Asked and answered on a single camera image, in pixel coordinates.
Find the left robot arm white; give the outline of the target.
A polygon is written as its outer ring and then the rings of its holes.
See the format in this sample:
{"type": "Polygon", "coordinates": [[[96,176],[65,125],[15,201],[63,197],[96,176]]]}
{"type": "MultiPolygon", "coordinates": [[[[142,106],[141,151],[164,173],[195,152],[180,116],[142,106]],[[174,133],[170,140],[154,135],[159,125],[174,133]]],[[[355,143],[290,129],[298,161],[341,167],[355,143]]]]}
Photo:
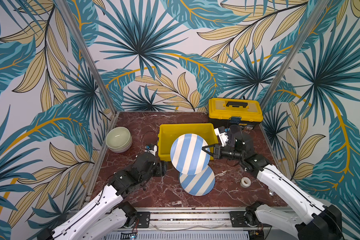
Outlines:
{"type": "Polygon", "coordinates": [[[151,178],[165,176],[168,163],[150,152],[115,172],[101,192],[71,218],[42,230],[38,240],[99,240],[111,231],[138,224],[137,210],[125,198],[144,188],[151,178]]]}

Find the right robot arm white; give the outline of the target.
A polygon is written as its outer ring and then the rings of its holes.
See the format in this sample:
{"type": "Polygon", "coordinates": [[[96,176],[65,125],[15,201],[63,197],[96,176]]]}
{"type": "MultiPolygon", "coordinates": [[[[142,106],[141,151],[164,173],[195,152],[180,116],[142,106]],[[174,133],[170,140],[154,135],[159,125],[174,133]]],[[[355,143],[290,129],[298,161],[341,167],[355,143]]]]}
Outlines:
{"type": "Polygon", "coordinates": [[[343,240],[342,213],[334,205],[326,206],[288,179],[266,157],[255,152],[253,140],[239,126],[215,129],[220,143],[202,146],[215,160],[237,161],[242,169],[265,184],[283,199],[294,214],[269,207],[257,201],[246,207],[242,220],[246,225],[269,225],[298,240],[343,240]]]}

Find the blue white striped plate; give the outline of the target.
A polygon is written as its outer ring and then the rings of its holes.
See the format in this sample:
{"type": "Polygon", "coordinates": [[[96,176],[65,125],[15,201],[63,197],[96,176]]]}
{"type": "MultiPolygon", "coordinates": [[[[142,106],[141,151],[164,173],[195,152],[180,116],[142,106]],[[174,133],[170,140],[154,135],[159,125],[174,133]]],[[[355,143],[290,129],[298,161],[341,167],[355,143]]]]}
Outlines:
{"type": "Polygon", "coordinates": [[[204,171],[210,156],[202,150],[207,142],[196,134],[184,134],[172,144],[170,157],[172,165],[184,175],[196,175],[204,171]]]}

